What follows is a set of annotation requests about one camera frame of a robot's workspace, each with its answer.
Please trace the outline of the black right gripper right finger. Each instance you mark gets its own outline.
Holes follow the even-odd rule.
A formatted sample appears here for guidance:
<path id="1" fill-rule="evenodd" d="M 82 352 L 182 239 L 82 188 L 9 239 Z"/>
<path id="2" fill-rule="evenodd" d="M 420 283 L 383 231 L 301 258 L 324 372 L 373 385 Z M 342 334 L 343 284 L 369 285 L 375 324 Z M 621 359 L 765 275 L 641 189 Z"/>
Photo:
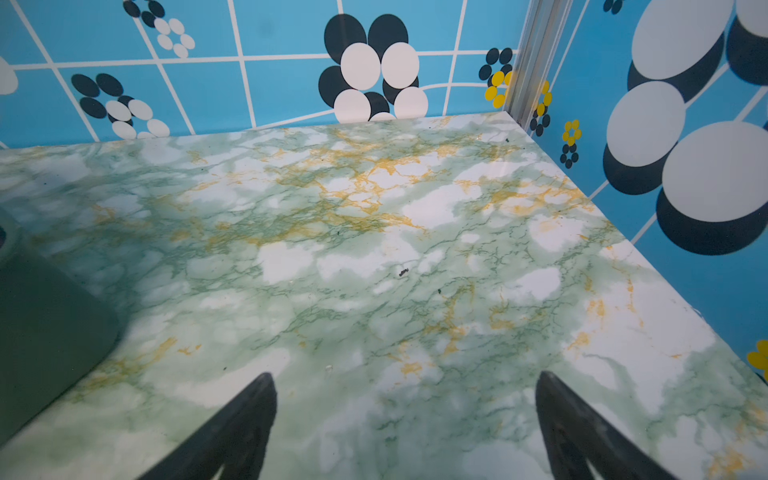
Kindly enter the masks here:
<path id="1" fill-rule="evenodd" d="M 557 375 L 543 371 L 535 389 L 540 429 L 556 479 L 672 479 Z"/>

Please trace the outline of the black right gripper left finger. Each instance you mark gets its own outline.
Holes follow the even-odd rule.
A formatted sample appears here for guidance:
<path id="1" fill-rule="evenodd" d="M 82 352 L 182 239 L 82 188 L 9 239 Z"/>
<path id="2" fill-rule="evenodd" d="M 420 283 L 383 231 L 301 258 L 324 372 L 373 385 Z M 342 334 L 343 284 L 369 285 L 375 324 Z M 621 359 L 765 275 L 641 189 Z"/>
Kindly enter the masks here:
<path id="1" fill-rule="evenodd" d="M 143 479 L 257 479 L 277 414 L 273 377 L 264 372 Z"/>

